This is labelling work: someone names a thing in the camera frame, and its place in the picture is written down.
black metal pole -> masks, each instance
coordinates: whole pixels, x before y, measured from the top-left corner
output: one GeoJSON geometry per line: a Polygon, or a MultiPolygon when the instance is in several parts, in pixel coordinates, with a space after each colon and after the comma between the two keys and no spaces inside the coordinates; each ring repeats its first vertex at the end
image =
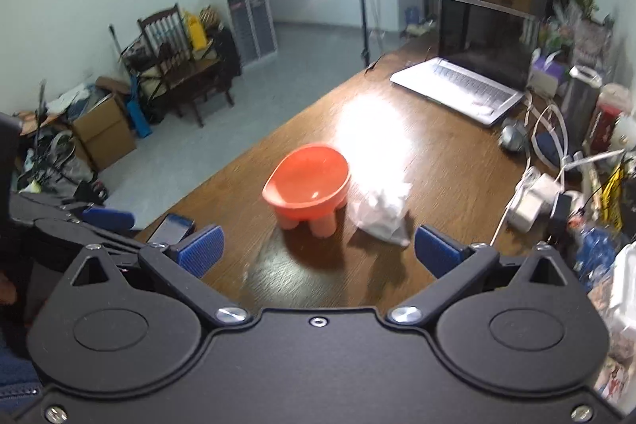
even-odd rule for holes
{"type": "Polygon", "coordinates": [[[362,35],[365,43],[365,48],[362,51],[362,59],[365,62],[365,67],[368,67],[371,63],[371,53],[369,52],[369,31],[366,27],[366,0],[360,0],[360,9],[362,11],[362,35]]]}

laptop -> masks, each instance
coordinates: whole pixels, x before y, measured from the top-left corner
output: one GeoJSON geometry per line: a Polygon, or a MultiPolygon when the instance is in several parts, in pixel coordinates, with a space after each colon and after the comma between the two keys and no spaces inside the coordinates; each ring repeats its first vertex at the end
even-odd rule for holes
{"type": "Polygon", "coordinates": [[[539,21],[478,0],[440,0],[439,55],[391,81],[491,126],[523,97],[539,21]]]}

laptop keyboard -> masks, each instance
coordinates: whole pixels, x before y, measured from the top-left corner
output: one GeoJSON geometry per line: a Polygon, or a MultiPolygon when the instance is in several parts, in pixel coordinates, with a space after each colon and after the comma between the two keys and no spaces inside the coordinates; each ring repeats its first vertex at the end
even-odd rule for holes
{"type": "Polygon", "coordinates": [[[479,103],[496,110],[504,102],[510,99],[510,93],[501,89],[497,89],[488,83],[482,83],[475,78],[466,76],[460,72],[444,67],[443,65],[437,65],[434,68],[434,72],[437,76],[444,78],[449,83],[460,87],[466,93],[479,99],[479,103]]]}

gray floor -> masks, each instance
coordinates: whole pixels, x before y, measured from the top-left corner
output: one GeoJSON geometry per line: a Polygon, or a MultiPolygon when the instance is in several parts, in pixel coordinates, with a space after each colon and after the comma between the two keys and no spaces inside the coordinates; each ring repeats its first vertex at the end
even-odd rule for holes
{"type": "MultiPolygon", "coordinates": [[[[277,25],[278,57],[234,80],[236,106],[223,96],[200,105],[206,126],[192,114],[169,114],[138,141],[135,151],[101,174],[111,192],[107,206],[135,214],[145,227],[165,210],[362,68],[360,30],[277,25]]],[[[385,51],[399,47],[387,33],[385,51]]],[[[380,52],[371,39],[371,59],[380,52]]]]}

laptop screen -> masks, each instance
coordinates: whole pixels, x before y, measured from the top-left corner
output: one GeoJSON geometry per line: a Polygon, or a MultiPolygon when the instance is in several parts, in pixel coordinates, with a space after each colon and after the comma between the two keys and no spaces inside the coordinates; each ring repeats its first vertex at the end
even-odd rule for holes
{"type": "Polygon", "coordinates": [[[440,58],[523,91],[539,36],[538,21],[482,1],[440,2],[440,58]]]}

